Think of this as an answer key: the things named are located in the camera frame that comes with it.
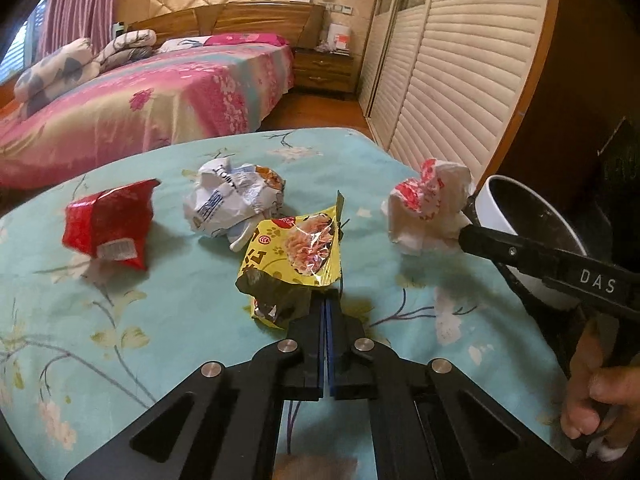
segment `pink bedspread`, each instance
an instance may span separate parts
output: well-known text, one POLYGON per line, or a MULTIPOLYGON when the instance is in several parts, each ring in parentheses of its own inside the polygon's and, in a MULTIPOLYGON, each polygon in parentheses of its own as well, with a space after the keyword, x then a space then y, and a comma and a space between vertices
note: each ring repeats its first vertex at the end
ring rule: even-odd
POLYGON ((293 86, 288 46, 204 46, 107 72, 0 120, 0 187, 58 184, 136 153, 258 129, 293 86))

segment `pink curtain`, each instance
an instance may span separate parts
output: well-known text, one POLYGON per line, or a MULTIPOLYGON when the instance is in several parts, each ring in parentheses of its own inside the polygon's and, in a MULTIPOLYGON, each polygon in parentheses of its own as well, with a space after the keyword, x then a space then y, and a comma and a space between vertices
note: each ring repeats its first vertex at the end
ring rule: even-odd
POLYGON ((91 38, 94 54, 111 41, 116 0, 47 0, 38 59, 78 38, 91 38))

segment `trash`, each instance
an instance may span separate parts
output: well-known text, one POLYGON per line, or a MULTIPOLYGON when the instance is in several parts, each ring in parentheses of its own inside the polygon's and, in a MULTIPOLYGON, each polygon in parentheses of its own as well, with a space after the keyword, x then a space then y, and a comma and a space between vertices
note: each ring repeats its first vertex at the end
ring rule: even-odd
POLYGON ((154 216, 153 178, 107 189, 66 206, 62 244, 92 258, 146 270, 146 234, 154 216))
POLYGON ((425 160, 420 178, 398 184, 382 204, 389 239, 407 254, 457 247, 460 229, 470 224, 462 209, 473 189, 463 164, 425 160))
POLYGON ((318 213, 264 220, 246 250, 236 286, 251 298, 251 316, 285 328, 308 311, 312 287, 340 277, 340 215, 344 205, 318 213))
POLYGON ((238 252, 260 221, 277 215, 284 187, 285 181, 269 168, 231 168, 229 157, 216 158, 198 170, 196 186, 184 200, 184 217, 194 232, 226 235, 231 250, 238 252))

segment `yellow snack package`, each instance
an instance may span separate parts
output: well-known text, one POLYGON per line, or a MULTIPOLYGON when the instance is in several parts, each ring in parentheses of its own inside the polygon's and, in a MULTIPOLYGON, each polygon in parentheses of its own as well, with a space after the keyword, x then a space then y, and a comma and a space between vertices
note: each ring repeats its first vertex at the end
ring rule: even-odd
POLYGON ((311 215, 263 220, 238 272, 236 285, 252 296, 251 316, 284 328, 305 314, 308 287, 328 286, 340 277, 340 213, 336 205, 311 215))

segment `nightstand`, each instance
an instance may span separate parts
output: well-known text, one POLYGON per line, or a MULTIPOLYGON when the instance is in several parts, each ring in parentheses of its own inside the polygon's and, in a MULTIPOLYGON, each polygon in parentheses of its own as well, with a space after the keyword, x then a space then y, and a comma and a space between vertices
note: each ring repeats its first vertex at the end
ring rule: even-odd
POLYGON ((295 88, 344 93, 353 91, 353 57, 306 48, 297 48, 294 55, 295 88))

